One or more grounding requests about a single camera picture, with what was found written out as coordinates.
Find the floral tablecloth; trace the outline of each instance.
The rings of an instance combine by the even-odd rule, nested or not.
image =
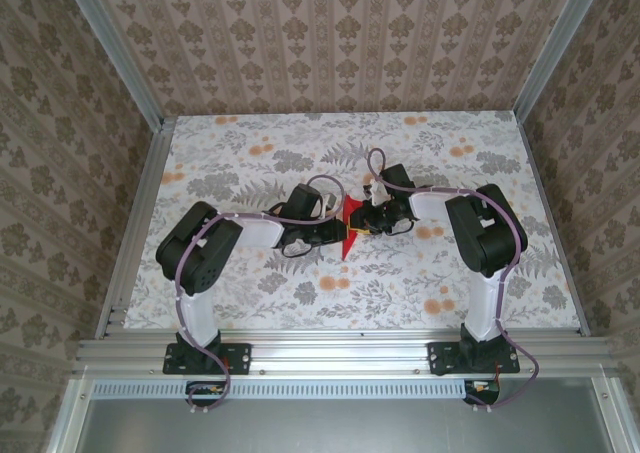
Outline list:
[[[204,200],[219,211],[265,210],[318,173],[354,198],[368,183],[365,153],[383,148],[416,184],[478,188],[496,183],[528,236],[507,288],[509,327],[578,327],[529,160],[511,112],[336,113],[196,116],[178,119],[125,326],[176,328],[175,290],[155,250],[182,215]],[[337,193],[330,182],[314,186]],[[221,328],[457,328],[469,270],[451,228],[424,219],[396,237],[359,236],[286,259],[237,248],[213,286]]]

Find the vented metal strip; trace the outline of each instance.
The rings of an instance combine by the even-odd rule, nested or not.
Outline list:
[[[186,380],[98,380],[92,400],[184,399]],[[231,383],[231,399],[464,398],[464,380],[253,380]]]

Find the floral patterned surface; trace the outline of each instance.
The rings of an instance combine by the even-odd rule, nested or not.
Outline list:
[[[181,117],[165,166],[126,327],[175,328],[175,291],[155,262],[160,241],[204,200],[220,211],[265,210],[298,182],[334,175],[362,198],[365,153],[385,150],[416,184],[498,184],[529,235],[511,279],[505,323],[577,327],[575,306],[511,112],[295,114]],[[315,185],[334,191],[329,182]],[[457,327],[470,272],[451,228],[423,219],[396,237],[359,236],[347,261],[340,245],[298,259],[234,250],[214,285],[222,328]]]

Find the red object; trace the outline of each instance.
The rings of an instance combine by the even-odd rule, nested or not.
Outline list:
[[[358,200],[354,200],[349,195],[345,198],[344,208],[342,209],[342,220],[347,224],[347,231],[349,236],[347,236],[346,240],[342,241],[342,261],[347,258],[349,254],[349,250],[353,246],[353,242],[356,241],[356,237],[358,236],[358,232],[349,228],[349,217],[354,210],[360,208],[362,206],[362,202]]]

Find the wall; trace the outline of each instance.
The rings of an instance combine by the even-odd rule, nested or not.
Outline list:
[[[640,0],[595,0],[525,130],[593,331],[640,401]]]
[[[102,0],[165,115],[506,110],[566,0]]]
[[[38,451],[149,142],[73,0],[0,0],[0,450]]]

